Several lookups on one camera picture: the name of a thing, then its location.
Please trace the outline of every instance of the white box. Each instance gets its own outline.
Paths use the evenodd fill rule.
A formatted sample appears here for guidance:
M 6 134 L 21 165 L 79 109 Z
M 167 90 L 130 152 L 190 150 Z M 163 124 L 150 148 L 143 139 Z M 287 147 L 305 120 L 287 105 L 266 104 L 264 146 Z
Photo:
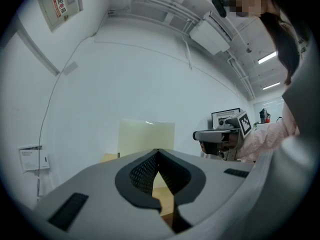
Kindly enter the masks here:
M 24 172 L 39 169 L 39 150 L 20 149 L 19 154 Z M 43 150 L 40 150 L 40 169 L 48 168 L 50 168 L 48 156 Z

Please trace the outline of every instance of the ceiling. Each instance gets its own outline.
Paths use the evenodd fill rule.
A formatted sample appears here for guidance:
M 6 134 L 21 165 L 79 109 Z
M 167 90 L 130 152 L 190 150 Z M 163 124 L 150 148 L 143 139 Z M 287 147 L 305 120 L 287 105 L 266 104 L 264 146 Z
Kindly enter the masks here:
M 272 39 L 259 18 L 241 18 L 234 13 L 228 13 L 229 20 L 237 28 L 242 39 L 246 42 L 247 47 L 245 47 L 244 42 L 239 38 L 234 27 L 225 18 L 221 18 L 218 15 L 217 10 L 210 3 L 211 0 L 157 1 L 158 2 L 153 2 L 152 0 L 110 0 L 109 16 L 135 16 L 141 20 L 153 21 L 174 28 L 177 31 L 183 31 L 187 19 L 193 20 L 194 24 L 196 24 L 204 14 L 213 11 L 216 14 L 215 20 L 221 25 L 224 24 L 235 35 L 229 43 L 230 49 L 249 76 L 249 81 L 255 96 L 258 97 L 275 89 L 283 88 L 286 70 L 277 57 L 258 64 L 259 59 L 275 51 Z M 187 11 L 188 15 L 192 18 L 189 18 L 180 11 Z M 277 82 L 281 84 L 263 90 L 264 87 Z

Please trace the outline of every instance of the long black hair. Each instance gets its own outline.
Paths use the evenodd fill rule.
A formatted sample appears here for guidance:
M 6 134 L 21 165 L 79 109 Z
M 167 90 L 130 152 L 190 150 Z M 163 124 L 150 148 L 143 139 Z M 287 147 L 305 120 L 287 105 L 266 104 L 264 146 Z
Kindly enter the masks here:
M 300 18 L 296 17 L 294 13 L 290 13 L 290 10 L 286 8 L 286 4 L 281 1 L 282 0 L 277 0 L 277 3 L 275 3 L 274 0 L 272 0 L 279 9 L 286 13 L 297 35 L 305 41 L 308 41 L 307 26 Z M 230 0 L 229 3 L 237 15 L 245 16 L 245 14 L 242 13 L 242 8 L 236 6 L 236 0 Z M 279 61 L 287 69 L 288 74 L 284 83 L 289 85 L 291 83 L 291 77 L 299 66 L 300 61 L 297 42 L 292 33 L 280 25 L 282 20 L 278 15 L 266 12 L 261 15 L 260 20 L 273 40 Z

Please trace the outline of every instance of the fluorescent light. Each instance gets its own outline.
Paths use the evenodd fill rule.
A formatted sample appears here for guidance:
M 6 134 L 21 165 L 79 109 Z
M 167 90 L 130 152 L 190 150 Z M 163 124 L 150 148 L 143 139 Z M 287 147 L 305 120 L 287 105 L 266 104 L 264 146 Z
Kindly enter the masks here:
M 261 64 L 262 62 L 265 62 L 265 61 L 273 58 L 274 56 L 277 56 L 277 52 L 276 52 L 276 51 L 273 52 L 273 53 L 271 53 L 271 54 L 269 54 L 268 56 L 265 56 L 265 57 L 259 59 L 259 60 L 258 60 L 258 63 Z
M 280 85 L 280 82 L 277 82 L 275 84 L 272 84 L 272 85 L 269 85 L 267 87 L 264 87 L 264 88 L 262 88 L 262 90 L 265 90 L 265 89 L 268 89 L 268 88 L 271 88 L 271 87 L 274 87 L 274 86 L 277 86 L 277 85 Z

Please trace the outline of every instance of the black textured pad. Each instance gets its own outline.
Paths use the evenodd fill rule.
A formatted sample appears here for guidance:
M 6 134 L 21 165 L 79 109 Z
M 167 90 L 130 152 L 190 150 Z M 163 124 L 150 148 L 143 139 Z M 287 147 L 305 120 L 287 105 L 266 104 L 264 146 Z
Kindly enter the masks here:
M 88 199 L 88 195 L 74 193 L 49 219 L 49 223 L 66 231 Z
M 231 174 L 231 175 L 234 175 L 234 176 L 239 176 L 239 177 L 242 177 L 242 178 L 246 178 L 249 174 L 248 171 L 244 171 L 244 170 L 236 170 L 236 169 L 226 169 L 224 171 L 224 173 L 226 174 Z

